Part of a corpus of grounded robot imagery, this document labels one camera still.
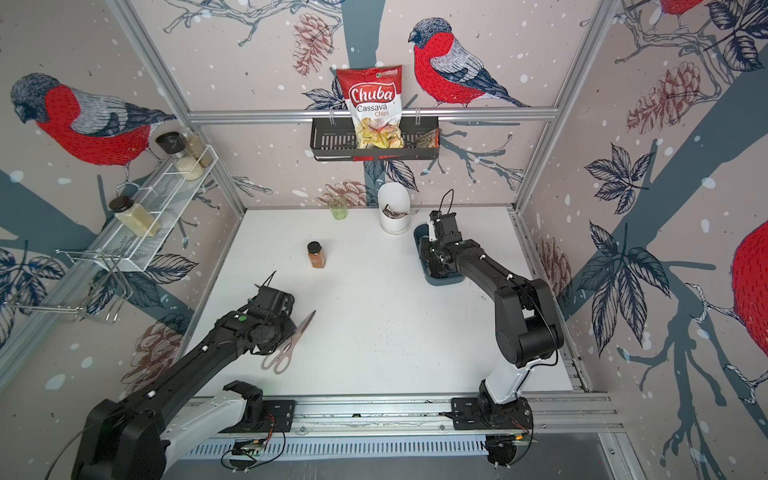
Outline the teal plastic storage box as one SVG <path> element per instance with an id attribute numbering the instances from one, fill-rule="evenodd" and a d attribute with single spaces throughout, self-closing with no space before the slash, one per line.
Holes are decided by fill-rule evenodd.
<path id="1" fill-rule="evenodd" d="M 430 241 L 429 232 L 429 225 L 427 223 L 418 225 L 413 232 L 419 261 L 421 262 L 427 283 L 440 287 L 463 282 L 465 277 L 462 274 L 442 270 L 438 263 L 438 258 L 431 251 L 432 242 Z"/>

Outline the pink kitchen scissors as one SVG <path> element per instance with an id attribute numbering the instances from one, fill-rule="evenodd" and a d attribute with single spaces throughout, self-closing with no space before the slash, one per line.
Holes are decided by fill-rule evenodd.
<path id="1" fill-rule="evenodd" d="M 276 350 L 266 356 L 261 364 L 262 371 L 271 370 L 275 375 L 282 375 L 289 368 L 295 347 L 313 321 L 316 310 L 312 311 L 296 328 L 290 338 L 279 345 Z"/>

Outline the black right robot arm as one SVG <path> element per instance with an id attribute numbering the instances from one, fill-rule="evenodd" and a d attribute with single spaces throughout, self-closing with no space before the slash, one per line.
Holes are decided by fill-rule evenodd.
<path id="1" fill-rule="evenodd" d="M 548 283 L 527 279 L 465 239 L 456 213 L 433 210 L 427 231 L 418 240 L 418 255 L 427 281 L 443 286 L 467 279 L 494 303 L 494 335 L 502 359 L 481 382 L 480 411 L 498 415 L 521 400 L 522 387 L 536 370 L 560 363 L 565 339 Z"/>

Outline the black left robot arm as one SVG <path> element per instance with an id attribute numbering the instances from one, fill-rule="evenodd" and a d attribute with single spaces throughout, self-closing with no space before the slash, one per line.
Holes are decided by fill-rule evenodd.
<path id="1" fill-rule="evenodd" d="M 195 408 L 188 402 L 246 353 L 268 355 L 297 331 L 294 297 L 263 286 L 220 317 L 208 334 L 166 372 L 119 402 L 104 400 L 87 416 L 74 479 L 159 479 L 179 459 L 227 429 L 287 434 L 293 400 L 267 401 L 261 388 L 231 381 Z"/>

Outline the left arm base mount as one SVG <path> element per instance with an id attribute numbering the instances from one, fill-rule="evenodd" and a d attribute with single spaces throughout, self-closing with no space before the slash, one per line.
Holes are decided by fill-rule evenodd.
<path id="1" fill-rule="evenodd" d="M 223 387 L 234 392 L 245 401 L 241 419 L 223 433 L 288 433 L 291 430 L 297 402 L 288 400 L 266 400 L 263 390 L 244 381 L 232 381 Z"/>

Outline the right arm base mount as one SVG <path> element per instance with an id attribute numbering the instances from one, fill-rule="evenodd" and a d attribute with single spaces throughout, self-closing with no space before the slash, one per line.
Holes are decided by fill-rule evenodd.
<path id="1" fill-rule="evenodd" d="M 451 399 L 450 410 L 443 413 L 456 430 L 521 430 L 534 426 L 528 399 L 520 397 L 507 404 L 495 404 L 480 395 Z"/>

